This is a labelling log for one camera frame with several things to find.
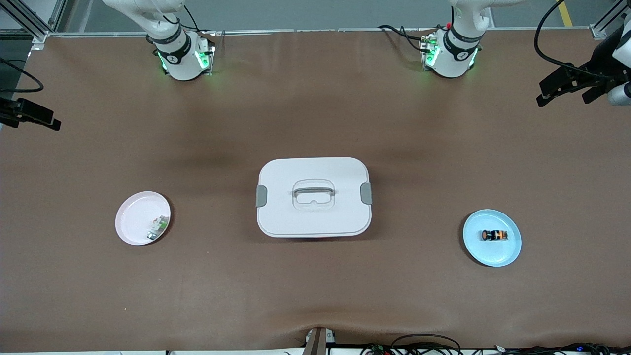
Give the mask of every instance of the white plate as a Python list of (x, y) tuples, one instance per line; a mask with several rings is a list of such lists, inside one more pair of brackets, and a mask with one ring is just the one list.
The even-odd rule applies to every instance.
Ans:
[(171, 221), (171, 207), (164, 196), (152, 191), (139, 192), (123, 202), (116, 213), (116, 233), (131, 245), (145, 245), (153, 242), (147, 238), (153, 220), (159, 216)]
[[(484, 241), (482, 231), (507, 231), (506, 241)], [(473, 212), (464, 223), (464, 245), (471, 256), (484, 265), (503, 267), (517, 259), (521, 251), (521, 234), (509, 216), (496, 210)]]

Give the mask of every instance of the table surface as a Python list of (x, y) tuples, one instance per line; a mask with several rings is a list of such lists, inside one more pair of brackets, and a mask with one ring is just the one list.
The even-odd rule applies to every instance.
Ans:
[[(577, 64), (588, 30), (543, 32)], [(455, 80), (379, 32), (225, 37), (213, 76), (163, 76), (135, 39), (56, 39), (27, 70), (60, 132), (0, 133), (0, 351), (261, 349), (433, 332), (464, 347), (631, 341), (631, 119), (578, 94), (538, 108), (533, 32), (489, 32)], [(22, 85), (31, 85), (23, 80)], [(260, 168), (356, 157), (368, 231), (292, 241), (256, 222)], [(172, 203), (148, 246), (114, 230), (139, 191)], [(520, 257), (474, 262), (461, 228), (510, 215)]]

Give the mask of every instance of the white container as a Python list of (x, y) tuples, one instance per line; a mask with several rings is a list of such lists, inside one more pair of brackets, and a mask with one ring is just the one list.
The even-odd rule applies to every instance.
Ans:
[(368, 169), (355, 158), (272, 160), (256, 188), (259, 227), (276, 238), (356, 236), (371, 205)]

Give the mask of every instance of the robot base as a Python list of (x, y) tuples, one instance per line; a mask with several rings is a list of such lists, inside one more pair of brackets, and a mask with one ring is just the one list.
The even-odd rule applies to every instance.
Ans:
[(421, 60), (425, 70), (433, 70), (438, 75), (446, 78), (457, 78), (462, 76), (465, 72), (473, 66), (475, 56), (478, 53), (476, 49), (471, 55), (471, 59), (468, 61), (457, 61), (454, 56), (447, 52), (441, 45), (443, 43), (443, 37), (447, 32), (443, 29), (438, 29), (436, 32), (431, 33), (427, 43), (420, 43), (421, 49), (427, 49), (429, 53), (421, 52)]
[(200, 75), (212, 75), (215, 62), (215, 46), (209, 45), (206, 38), (194, 32), (187, 32), (193, 45), (191, 50), (179, 64), (171, 64), (158, 55), (162, 62), (162, 69), (166, 75), (180, 81), (196, 79)]

